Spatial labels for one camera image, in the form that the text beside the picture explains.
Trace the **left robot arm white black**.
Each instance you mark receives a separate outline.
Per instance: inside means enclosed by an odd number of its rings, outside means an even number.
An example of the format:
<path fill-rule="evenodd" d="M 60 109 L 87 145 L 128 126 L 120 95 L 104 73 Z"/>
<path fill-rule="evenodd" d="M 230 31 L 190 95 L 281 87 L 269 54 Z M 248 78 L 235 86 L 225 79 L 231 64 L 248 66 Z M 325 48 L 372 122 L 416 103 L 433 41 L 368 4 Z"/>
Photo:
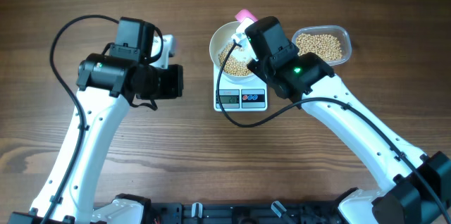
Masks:
<path fill-rule="evenodd" d="M 119 194 L 96 209 L 94 195 L 113 136 L 139 99 L 156 110 L 159 99 L 183 93 L 183 68 L 170 64 L 173 35 L 134 18 L 117 21 L 114 42 L 80 63 L 75 109 L 54 167 L 26 213 L 14 212 L 11 223 L 159 223 L 146 197 Z"/>

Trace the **clear plastic container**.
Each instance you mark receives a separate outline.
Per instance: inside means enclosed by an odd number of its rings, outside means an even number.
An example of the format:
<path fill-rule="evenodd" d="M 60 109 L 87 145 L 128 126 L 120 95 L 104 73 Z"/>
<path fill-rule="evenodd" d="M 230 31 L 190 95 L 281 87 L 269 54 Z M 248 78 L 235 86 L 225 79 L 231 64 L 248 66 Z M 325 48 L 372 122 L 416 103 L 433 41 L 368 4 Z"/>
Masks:
<path fill-rule="evenodd" d="M 343 64 L 352 56 L 350 36 L 337 25 L 301 28 L 293 35 L 292 42 L 299 48 L 299 55 L 312 52 L 330 66 Z"/>

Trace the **pink plastic scoop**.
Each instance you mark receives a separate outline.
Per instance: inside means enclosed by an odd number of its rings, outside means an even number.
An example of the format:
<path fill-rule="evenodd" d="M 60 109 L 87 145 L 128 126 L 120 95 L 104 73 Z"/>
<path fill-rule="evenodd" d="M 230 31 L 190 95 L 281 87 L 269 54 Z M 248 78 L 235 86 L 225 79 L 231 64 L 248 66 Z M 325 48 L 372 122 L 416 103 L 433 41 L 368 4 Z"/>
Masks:
<path fill-rule="evenodd" d="M 240 10 L 236 15 L 235 15 L 235 19 L 242 23 L 246 18 L 251 19 L 253 22 L 258 21 L 258 18 L 255 17 L 249 10 L 247 10 L 246 8 Z"/>

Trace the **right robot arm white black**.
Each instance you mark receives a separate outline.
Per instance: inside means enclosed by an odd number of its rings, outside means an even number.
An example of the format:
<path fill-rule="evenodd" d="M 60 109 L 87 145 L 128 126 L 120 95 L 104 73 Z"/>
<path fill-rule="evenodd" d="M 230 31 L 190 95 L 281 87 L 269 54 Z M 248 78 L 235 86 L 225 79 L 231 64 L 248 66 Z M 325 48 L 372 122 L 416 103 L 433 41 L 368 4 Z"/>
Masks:
<path fill-rule="evenodd" d="M 366 108 L 316 54 L 299 55 L 277 18 L 245 29 L 256 60 L 249 69 L 277 96 L 321 121 L 366 166 L 378 187 L 338 203 L 347 223 L 432 223 L 450 219 L 450 159 L 428 156 Z"/>

